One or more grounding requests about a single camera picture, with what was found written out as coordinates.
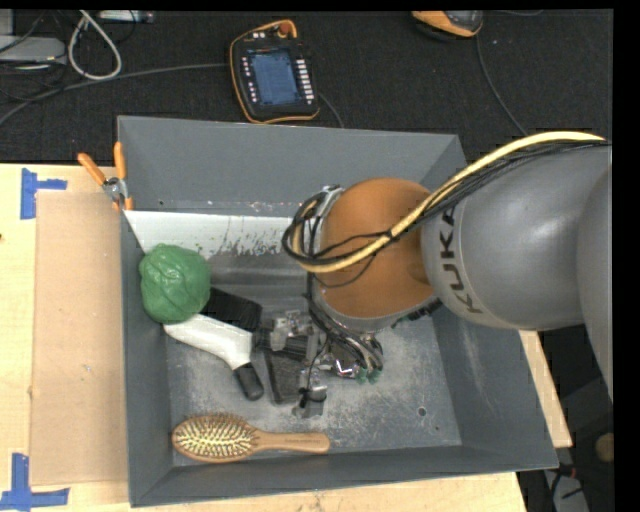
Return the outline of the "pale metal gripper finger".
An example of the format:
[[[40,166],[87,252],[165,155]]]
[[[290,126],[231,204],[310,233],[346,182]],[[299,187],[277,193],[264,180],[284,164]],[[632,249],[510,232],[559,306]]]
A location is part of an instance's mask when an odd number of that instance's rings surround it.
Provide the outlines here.
[[[317,370],[303,370],[299,376],[298,399],[292,409],[295,417],[311,419],[322,416],[328,386]]]
[[[271,349],[274,351],[306,351],[314,327],[308,313],[285,311],[272,319]]]

